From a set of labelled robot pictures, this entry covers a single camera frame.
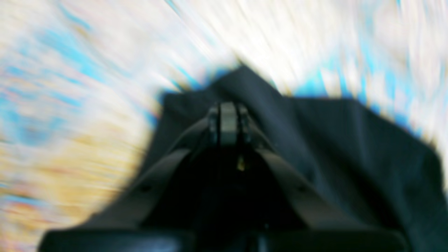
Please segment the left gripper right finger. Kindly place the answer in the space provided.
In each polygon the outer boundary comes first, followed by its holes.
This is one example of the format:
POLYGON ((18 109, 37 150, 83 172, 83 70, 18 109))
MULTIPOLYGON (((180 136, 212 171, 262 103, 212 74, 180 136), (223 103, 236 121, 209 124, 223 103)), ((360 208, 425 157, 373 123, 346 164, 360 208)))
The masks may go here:
POLYGON ((309 227, 319 230, 368 230, 369 226, 351 218, 325 201, 296 169, 278 156, 267 136, 253 123, 243 105, 220 105, 222 146, 253 148, 267 163, 293 212, 309 227))

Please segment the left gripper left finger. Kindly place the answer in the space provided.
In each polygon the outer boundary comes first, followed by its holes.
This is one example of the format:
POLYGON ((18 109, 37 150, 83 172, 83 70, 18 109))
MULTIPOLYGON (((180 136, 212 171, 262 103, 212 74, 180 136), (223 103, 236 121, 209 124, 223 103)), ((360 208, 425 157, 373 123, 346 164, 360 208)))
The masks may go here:
POLYGON ((213 105, 203 119, 187 128, 154 164, 142 168, 130 186, 102 212, 81 225, 81 230, 139 229, 154 213, 177 177, 193 159, 218 143, 220 105, 213 105))

